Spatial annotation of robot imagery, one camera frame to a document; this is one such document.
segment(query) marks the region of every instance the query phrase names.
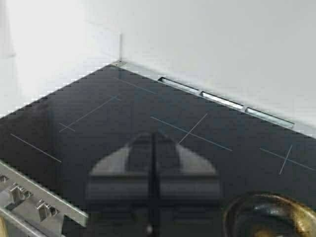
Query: black glass cooktop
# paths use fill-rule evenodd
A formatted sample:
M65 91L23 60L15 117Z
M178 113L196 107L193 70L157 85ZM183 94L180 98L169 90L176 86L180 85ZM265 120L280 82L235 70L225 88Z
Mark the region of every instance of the black glass cooktop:
M114 66L0 119L0 158L85 210L94 165L144 132L212 163L220 210L253 191L316 208L314 139ZM218 235L221 219L209 217Z

